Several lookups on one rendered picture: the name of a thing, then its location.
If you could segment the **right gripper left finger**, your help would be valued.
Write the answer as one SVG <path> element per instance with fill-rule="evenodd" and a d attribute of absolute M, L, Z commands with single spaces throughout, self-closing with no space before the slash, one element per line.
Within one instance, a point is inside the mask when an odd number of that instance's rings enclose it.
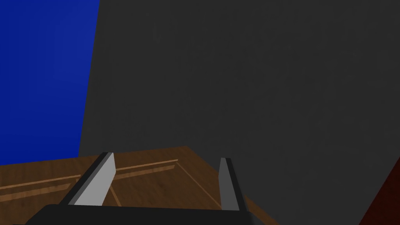
<path fill-rule="evenodd" d="M 113 152 L 102 152 L 59 204 L 102 206 L 115 174 Z"/>

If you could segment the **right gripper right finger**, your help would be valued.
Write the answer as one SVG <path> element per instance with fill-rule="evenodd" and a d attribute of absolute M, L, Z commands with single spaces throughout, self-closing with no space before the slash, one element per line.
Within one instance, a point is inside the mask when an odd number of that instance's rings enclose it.
<path fill-rule="evenodd" d="M 221 158 L 218 172 L 221 209 L 247 211 L 247 204 L 241 191 L 238 176 L 231 158 Z"/>

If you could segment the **brown wooden panelled door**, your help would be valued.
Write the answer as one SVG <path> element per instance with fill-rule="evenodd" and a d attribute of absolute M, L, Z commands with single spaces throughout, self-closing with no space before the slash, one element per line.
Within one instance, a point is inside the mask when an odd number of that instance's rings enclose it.
<path fill-rule="evenodd" d="M 57 204 L 98 155 L 0 165 L 0 225 L 23 225 Z M 103 205 L 220 210 L 219 167 L 187 146 L 114 153 Z"/>

